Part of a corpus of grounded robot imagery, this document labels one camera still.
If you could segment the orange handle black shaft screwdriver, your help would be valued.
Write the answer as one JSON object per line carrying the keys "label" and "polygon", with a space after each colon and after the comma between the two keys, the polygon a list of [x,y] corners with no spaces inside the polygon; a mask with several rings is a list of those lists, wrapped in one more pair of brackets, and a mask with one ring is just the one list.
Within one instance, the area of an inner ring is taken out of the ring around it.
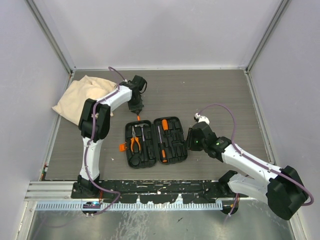
{"label": "orange handle black shaft screwdriver", "polygon": [[163,131],[165,134],[168,134],[169,132],[169,125],[168,125],[168,121],[166,119],[163,119],[161,121],[161,124],[162,124],[162,128],[163,128]]}

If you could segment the black orange grip screwdriver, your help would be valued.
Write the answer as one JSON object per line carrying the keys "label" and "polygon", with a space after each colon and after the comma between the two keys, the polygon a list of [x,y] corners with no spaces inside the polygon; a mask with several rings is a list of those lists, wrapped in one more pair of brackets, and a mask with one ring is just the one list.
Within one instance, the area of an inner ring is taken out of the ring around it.
{"label": "black orange grip screwdriver", "polygon": [[160,154],[161,154],[161,159],[162,159],[161,161],[163,163],[168,163],[167,153],[166,153],[166,149],[165,149],[165,145],[163,142],[163,137],[162,137],[162,133],[161,133],[159,125],[157,126],[157,130],[158,130],[159,141],[160,141],[159,147],[160,147]]}

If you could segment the orange black needle nose pliers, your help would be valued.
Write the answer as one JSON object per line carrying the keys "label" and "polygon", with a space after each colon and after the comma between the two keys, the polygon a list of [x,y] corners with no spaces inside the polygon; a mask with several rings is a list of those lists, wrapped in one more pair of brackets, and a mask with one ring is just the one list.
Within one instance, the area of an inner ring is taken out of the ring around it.
{"label": "orange black needle nose pliers", "polygon": [[131,128],[131,140],[130,140],[130,150],[133,154],[141,153],[142,152],[142,147],[140,144],[139,138],[136,136],[136,131],[135,127],[132,126]]}

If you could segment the black plastic tool case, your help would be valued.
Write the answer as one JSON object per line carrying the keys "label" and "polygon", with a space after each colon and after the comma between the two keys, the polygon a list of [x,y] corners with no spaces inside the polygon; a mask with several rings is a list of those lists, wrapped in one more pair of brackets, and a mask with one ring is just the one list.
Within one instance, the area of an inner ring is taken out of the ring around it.
{"label": "black plastic tool case", "polygon": [[[164,133],[162,120],[168,122],[168,134]],[[141,153],[131,152],[132,126],[146,123],[144,127],[145,142],[142,140],[142,132],[139,127],[134,127],[136,136],[139,138]],[[162,134],[168,163],[162,162],[160,139],[158,128]],[[133,169],[149,168],[160,162],[163,165],[181,163],[188,157],[186,141],[181,121],[176,116],[156,118],[153,121],[140,120],[129,122],[124,129],[124,143],[119,145],[119,151],[126,154],[127,163]]]}

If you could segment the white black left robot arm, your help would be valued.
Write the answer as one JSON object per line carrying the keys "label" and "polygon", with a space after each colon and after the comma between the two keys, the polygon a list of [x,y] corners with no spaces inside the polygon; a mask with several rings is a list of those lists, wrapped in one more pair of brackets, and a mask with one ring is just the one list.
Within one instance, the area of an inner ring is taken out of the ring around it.
{"label": "white black left robot arm", "polygon": [[135,75],[132,80],[120,82],[114,90],[97,100],[85,100],[78,124],[83,141],[82,167],[75,186],[88,198],[95,198],[100,193],[100,153],[110,131],[111,112],[127,103],[130,112],[139,115],[144,107],[142,93],[147,85],[143,77]]}

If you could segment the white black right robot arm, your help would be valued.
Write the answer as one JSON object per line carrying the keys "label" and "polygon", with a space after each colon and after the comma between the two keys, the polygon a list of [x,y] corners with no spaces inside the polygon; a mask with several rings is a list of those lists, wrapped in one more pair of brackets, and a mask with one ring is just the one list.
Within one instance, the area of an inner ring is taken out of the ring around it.
{"label": "white black right robot arm", "polygon": [[225,197],[235,193],[257,199],[287,221],[309,198],[293,167],[281,168],[255,157],[229,138],[216,136],[204,121],[189,128],[186,143],[190,151],[204,151],[209,157],[245,173],[230,170],[219,179],[219,191]]}

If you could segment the beige cloth drawstring bag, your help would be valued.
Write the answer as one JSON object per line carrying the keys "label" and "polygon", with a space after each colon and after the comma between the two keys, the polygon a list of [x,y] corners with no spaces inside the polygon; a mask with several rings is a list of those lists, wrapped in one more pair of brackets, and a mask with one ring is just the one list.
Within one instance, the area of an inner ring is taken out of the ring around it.
{"label": "beige cloth drawstring bag", "polygon": [[78,125],[85,101],[102,98],[115,90],[116,87],[117,84],[108,79],[85,75],[80,80],[72,81],[52,109],[66,120]]}

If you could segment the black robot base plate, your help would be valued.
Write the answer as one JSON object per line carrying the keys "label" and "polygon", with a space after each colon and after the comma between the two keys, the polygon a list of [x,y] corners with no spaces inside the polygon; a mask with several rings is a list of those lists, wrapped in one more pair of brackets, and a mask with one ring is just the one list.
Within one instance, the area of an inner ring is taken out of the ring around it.
{"label": "black robot base plate", "polygon": [[236,194],[216,180],[102,180],[98,185],[112,191],[101,192],[98,188],[90,190],[75,182],[72,186],[72,199],[101,198],[105,203],[111,203],[120,192],[119,202],[133,204],[174,203],[182,197],[183,204],[215,203],[216,199],[233,199]]}

